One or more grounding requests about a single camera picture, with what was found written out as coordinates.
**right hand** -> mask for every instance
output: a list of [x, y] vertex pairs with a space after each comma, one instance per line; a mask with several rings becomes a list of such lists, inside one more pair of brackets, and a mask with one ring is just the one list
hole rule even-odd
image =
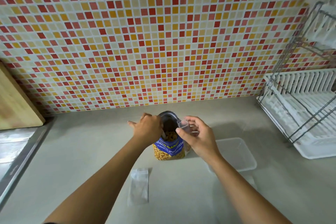
[[181, 128], [177, 128], [176, 132], [183, 140], [190, 144], [195, 153], [207, 163], [210, 163], [213, 159], [218, 157], [221, 158], [222, 155], [218, 150], [212, 128], [205, 124], [199, 117], [186, 116], [184, 119], [188, 121], [189, 125], [193, 126], [190, 127], [190, 129], [191, 132], [194, 133], [188, 134]]

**hand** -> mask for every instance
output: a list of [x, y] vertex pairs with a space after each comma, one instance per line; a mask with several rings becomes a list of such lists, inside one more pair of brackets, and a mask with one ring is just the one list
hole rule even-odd
[[214, 158], [222, 157], [218, 150], [212, 128], [199, 117], [186, 116], [184, 119], [192, 126], [190, 127], [192, 133], [188, 134], [180, 128], [177, 128], [176, 132], [183, 140], [190, 144], [196, 154], [207, 163], [210, 163]]
[[127, 124], [134, 128], [132, 139], [144, 147], [155, 143], [163, 133], [162, 120], [157, 115], [152, 116], [149, 113], [143, 113], [138, 123], [128, 121]]

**wooden cutting board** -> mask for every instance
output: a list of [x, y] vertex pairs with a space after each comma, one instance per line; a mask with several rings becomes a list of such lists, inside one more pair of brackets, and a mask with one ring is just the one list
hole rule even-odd
[[43, 116], [0, 62], [0, 130], [37, 127], [44, 122]]

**stainless steel sink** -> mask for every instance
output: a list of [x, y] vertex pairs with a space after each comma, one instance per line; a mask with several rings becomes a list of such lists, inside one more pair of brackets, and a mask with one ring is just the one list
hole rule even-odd
[[51, 121], [41, 127], [0, 130], [0, 211], [47, 135]]

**blue label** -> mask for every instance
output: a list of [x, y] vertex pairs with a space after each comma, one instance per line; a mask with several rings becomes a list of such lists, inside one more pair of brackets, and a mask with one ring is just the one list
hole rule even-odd
[[159, 150], [164, 151], [165, 153], [168, 153], [171, 156], [179, 154], [183, 149], [183, 140], [179, 136], [173, 142], [163, 141], [163, 139], [160, 137], [160, 139], [154, 144]]

